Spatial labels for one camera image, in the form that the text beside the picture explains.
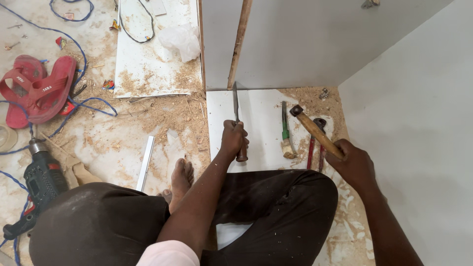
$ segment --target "white plastic bag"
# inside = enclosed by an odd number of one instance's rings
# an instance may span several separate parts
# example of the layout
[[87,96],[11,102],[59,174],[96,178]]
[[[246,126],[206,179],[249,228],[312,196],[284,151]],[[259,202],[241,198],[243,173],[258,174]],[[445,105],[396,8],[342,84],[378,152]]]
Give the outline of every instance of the white plastic bag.
[[164,28],[158,33],[158,40],[170,51],[179,50],[184,63],[196,59],[201,54],[199,27],[192,27],[191,23]]

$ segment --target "white wall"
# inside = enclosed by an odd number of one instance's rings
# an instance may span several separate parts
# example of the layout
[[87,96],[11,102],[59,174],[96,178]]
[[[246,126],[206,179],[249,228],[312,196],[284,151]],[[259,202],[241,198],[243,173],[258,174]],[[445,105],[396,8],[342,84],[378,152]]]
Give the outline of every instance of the white wall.
[[[202,0],[208,89],[226,89],[243,0]],[[452,0],[255,0],[241,88],[337,86]]]
[[339,86],[350,138],[425,265],[473,263],[472,10],[455,0]]

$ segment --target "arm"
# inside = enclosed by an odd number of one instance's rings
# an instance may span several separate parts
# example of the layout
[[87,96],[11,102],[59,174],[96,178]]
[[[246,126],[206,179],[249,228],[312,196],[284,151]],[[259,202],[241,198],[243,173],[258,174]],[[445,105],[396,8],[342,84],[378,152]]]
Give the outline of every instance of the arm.
[[329,153],[325,159],[358,192],[365,205],[376,265],[423,265],[376,183],[368,153],[345,139],[335,145],[345,154],[343,160]]
[[157,242],[181,241],[192,248],[199,258],[217,208],[228,167],[241,146],[249,143],[243,138],[247,133],[243,129],[242,122],[235,124],[235,121],[226,120],[223,125],[222,145],[217,156],[182,198],[178,208],[164,224],[157,240]]

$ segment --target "black cable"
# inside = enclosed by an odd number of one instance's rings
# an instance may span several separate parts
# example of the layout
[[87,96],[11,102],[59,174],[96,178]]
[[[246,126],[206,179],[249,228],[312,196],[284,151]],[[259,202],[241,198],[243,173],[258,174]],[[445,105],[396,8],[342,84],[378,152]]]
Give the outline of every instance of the black cable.
[[151,36],[151,38],[149,39],[146,39],[146,41],[143,41],[143,42],[140,42],[140,41],[137,41],[135,38],[133,38],[129,33],[128,31],[126,31],[125,29],[125,25],[123,24],[123,20],[122,20],[122,13],[120,12],[120,14],[118,14],[119,18],[120,18],[120,24],[122,25],[122,28],[123,28],[123,31],[125,31],[125,33],[128,35],[128,37],[130,37],[133,41],[139,43],[139,44],[143,44],[143,43],[147,43],[149,41],[151,41],[153,38],[154,38],[154,20],[153,20],[153,16],[150,14],[150,12],[146,9],[145,5],[143,5],[143,3],[141,2],[141,0],[138,0],[138,2],[140,2],[141,6],[145,9],[146,13],[148,13],[149,17],[151,18],[151,30],[153,31],[153,35]]
[[74,94],[72,94],[71,98],[74,98],[75,96],[79,95],[83,90],[87,88],[87,84],[84,84],[80,90]]

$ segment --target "person's left hand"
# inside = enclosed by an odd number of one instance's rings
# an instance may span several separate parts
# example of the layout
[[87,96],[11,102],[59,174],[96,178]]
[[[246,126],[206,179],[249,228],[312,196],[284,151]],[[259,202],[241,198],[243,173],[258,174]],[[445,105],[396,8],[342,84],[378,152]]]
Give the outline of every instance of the person's left hand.
[[242,145],[248,147],[250,142],[245,138],[247,135],[248,133],[243,129],[243,122],[236,123],[232,120],[225,120],[223,122],[222,145],[220,146],[219,153],[222,152],[229,159],[235,159]]

